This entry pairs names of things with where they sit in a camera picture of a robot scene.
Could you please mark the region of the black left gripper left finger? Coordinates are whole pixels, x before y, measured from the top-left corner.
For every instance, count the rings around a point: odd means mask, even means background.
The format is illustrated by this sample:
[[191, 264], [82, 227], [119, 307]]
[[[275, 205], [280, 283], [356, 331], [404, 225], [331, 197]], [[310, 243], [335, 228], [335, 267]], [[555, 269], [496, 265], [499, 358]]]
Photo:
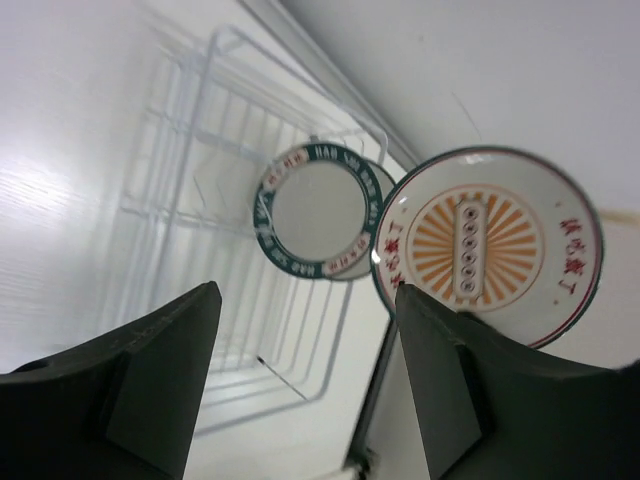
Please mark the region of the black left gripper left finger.
[[203, 283], [2, 375], [2, 478], [182, 478], [221, 307]]

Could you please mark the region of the orange sunburst plate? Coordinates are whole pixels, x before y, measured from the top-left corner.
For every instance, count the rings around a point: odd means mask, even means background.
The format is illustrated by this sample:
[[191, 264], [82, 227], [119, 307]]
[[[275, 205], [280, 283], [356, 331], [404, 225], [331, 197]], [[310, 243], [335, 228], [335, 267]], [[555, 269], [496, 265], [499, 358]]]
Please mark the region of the orange sunburst plate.
[[407, 173], [387, 196], [372, 278], [389, 312], [411, 285], [502, 335], [542, 348], [591, 306], [604, 233], [584, 189], [530, 152], [472, 146]]

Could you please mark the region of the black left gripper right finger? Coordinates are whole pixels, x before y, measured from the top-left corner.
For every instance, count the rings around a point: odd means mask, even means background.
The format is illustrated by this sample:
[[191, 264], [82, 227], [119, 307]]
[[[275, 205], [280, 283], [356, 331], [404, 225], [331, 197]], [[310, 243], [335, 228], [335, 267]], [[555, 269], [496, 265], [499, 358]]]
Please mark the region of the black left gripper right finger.
[[401, 285], [395, 321], [434, 479], [635, 479], [639, 366], [513, 341]]

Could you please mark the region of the green rimmed lettered plate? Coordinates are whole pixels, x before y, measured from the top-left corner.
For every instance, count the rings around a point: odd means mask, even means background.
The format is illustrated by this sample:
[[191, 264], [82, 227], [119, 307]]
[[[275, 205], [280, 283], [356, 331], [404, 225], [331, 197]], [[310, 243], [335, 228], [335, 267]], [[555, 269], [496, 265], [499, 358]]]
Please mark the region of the green rimmed lettered plate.
[[297, 278], [364, 278], [393, 186], [379, 165], [344, 145], [296, 145], [259, 180], [252, 213], [258, 245], [273, 265]]

